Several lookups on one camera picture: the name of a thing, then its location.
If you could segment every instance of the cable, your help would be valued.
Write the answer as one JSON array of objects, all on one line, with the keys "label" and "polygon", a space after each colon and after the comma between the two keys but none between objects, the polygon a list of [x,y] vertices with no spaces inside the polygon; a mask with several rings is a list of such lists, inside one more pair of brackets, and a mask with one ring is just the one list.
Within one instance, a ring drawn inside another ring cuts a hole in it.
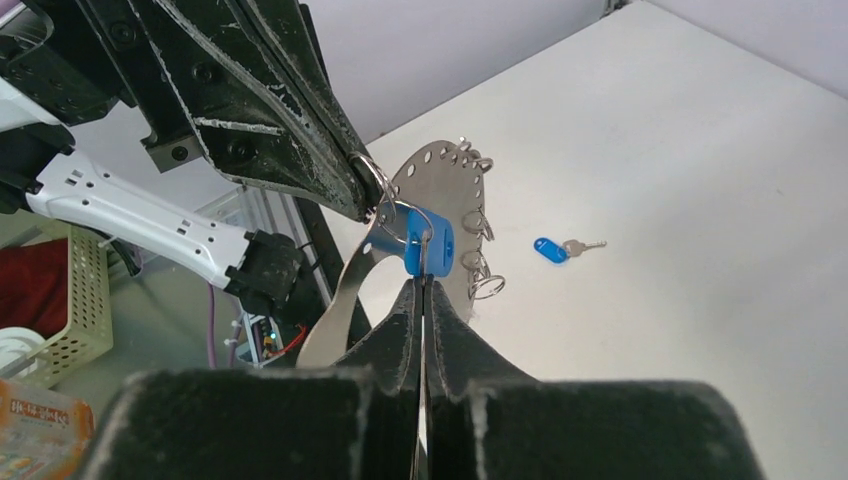
[{"label": "cable", "polygon": [[209,368],[215,369],[218,367],[218,360],[215,356],[215,287],[211,283],[209,286],[209,328],[206,331],[206,357],[209,360]]},{"label": "cable", "polygon": [[270,357],[268,357],[268,359],[269,359],[269,360],[270,360],[270,359],[272,359],[272,358],[277,358],[277,357],[280,357],[280,356],[285,355],[285,354],[286,354],[286,353],[288,353],[291,349],[293,349],[294,347],[296,347],[296,346],[300,345],[301,343],[303,343],[303,341],[304,341],[304,340],[306,340],[306,327],[304,327],[303,325],[298,325],[298,327],[300,327],[300,333],[298,333],[298,334],[297,334],[297,336],[296,336],[296,337],[294,337],[294,338],[292,339],[292,341],[291,341],[291,342],[289,342],[289,344],[285,346],[285,348],[283,348],[283,349],[282,349],[282,350],[280,350],[279,352],[277,352],[277,353],[275,353],[275,354],[271,355]]},{"label": "cable", "polygon": [[133,250],[129,246],[127,246],[126,243],[124,243],[120,240],[117,240],[117,239],[113,240],[113,237],[111,235],[109,235],[106,232],[102,232],[100,230],[97,230],[95,228],[86,227],[86,226],[77,225],[77,224],[74,224],[74,225],[76,225],[77,227],[80,227],[80,228],[84,228],[84,229],[86,229],[90,232],[93,232],[97,236],[102,237],[106,240],[110,240],[109,246],[112,247],[112,250],[114,250],[115,253],[118,254],[118,257],[121,258],[121,261],[124,262],[124,265],[127,267],[127,271],[130,274],[130,277],[137,277],[141,273],[143,265],[141,264],[140,260],[137,261],[135,259],[135,255],[134,255]]}]

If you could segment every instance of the red wire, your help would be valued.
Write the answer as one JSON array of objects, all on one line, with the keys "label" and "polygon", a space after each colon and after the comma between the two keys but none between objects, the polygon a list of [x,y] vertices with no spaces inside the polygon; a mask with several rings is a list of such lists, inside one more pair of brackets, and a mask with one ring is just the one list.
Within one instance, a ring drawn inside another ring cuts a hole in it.
[{"label": "red wire", "polygon": [[303,325],[298,326],[300,327],[300,333],[298,333],[297,336],[294,337],[292,341],[289,342],[289,344],[286,345],[282,350],[268,357],[269,359],[279,357],[280,355],[285,355],[289,350],[300,345],[301,343],[303,343],[304,340],[306,340],[306,327],[304,327]]}]

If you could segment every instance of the metal split ring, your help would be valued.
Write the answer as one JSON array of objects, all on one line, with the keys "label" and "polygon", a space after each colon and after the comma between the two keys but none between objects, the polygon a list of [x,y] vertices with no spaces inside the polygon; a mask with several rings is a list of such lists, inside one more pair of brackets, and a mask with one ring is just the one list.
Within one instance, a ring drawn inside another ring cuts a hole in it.
[{"label": "metal split ring", "polygon": [[495,239],[495,232],[492,230],[492,225],[486,214],[483,213],[483,207],[480,206],[477,210],[468,212],[462,217],[462,229],[468,233],[476,234],[477,237],[483,237],[488,241]]},{"label": "metal split ring", "polygon": [[394,185],[392,185],[392,181],[389,180],[389,177],[386,175],[386,172],[384,172],[383,169],[380,168],[380,166],[377,165],[377,163],[374,162],[373,159],[371,159],[370,157],[363,155],[359,152],[351,153],[350,159],[351,160],[359,160],[359,161],[362,162],[363,165],[365,165],[365,168],[367,168],[371,172],[371,175],[374,176],[374,180],[376,180],[377,184],[380,185],[380,189],[383,191],[383,196],[388,199],[389,204],[392,207],[391,219],[388,219],[388,218],[379,219],[378,218],[378,221],[381,224],[386,223],[386,222],[388,222],[388,223],[394,222],[395,218],[397,218],[397,208],[395,208],[395,203],[398,201],[398,199],[400,197],[398,196],[397,189],[395,188]]},{"label": "metal split ring", "polygon": [[[489,263],[486,262],[486,257],[480,250],[472,250],[465,252],[459,259],[459,263],[468,270],[470,285],[468,286],[468,298],[472,300],[485,300],[494,297],[506,287],[506,277],[503,275],[492,275],[492,270],[489,268]],[[491,286],[482,295],[483,287]]]},{"label": "metal split ring", "polygon": [[[444,159],[448,157],[448,154],[456,152],[457,150],[468,153],[471,156],[471,159],[463,160],[463,166],[465,166],[466,163],[470,163],[473,168],[480,167],[480,170],[482,170],[483,173],[486,173],[491,170],[495,164],[495,162],[491,158],[480,158],[479,151],[471,150],[471,142],[468,141],[465,137],[459,137],[459,144],[454,146],[450,150],[448,150],[447,148],[442,148],[442,150],[439,152],[439,156]],[[456,153],[450,155],[451,162],[456,163],[457,159],[458,155]]]}]

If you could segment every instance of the screw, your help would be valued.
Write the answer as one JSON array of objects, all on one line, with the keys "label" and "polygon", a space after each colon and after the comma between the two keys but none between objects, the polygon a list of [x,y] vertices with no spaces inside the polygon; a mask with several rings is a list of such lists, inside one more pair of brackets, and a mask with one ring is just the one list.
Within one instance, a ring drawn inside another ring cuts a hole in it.
[{"label": "screw", "polygon": [[198,82],[208,85],[217,79],[218,72],[215,65],[201,62],[191,68],[191,76]]},{"label": "screw", "polygon": [[227,146],[227,152],[236,160],[250,161],[256,157],[256,148],[250,140],[239,139],[233,140]]},{"label": "screw", "polygon": [[130,45],[135,41],[135,30],[124,22],[115,22],[109,27],[109,35],[121,45]]},{"label": "screw", "polygon": [[178,162],[182,162],[188,158],[188,150],[185,147],[174,147],[174,149],[171,150],[171,158]]}]

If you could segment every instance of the black mount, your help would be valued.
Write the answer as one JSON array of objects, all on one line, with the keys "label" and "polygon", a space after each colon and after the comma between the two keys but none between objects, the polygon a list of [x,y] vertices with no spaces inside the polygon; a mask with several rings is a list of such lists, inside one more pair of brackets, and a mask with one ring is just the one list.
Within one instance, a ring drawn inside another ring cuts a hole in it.
[{"label": "black mount", "polygon": [[73,151],[74,137],[61,125],[36,123],[0,132],[0,214],[29,210],[26,194],[38,193],[36,178],[57,154]]},{"label": "black mount", "polygon": [[[408,281],[388,317],[335,367],[135,377],[104,431],[80,480],[763,478],[714,389],[540,382],[463,323],[432,279]],[[245,440],[253,438],[265,441]]]},{"label": "black mount", "polygon": [[228,179],[364,221],[381,192],[297,0],[25,0],[0,28],[0,74],[67,125],[118,100],[160,169],[198,157]]}]

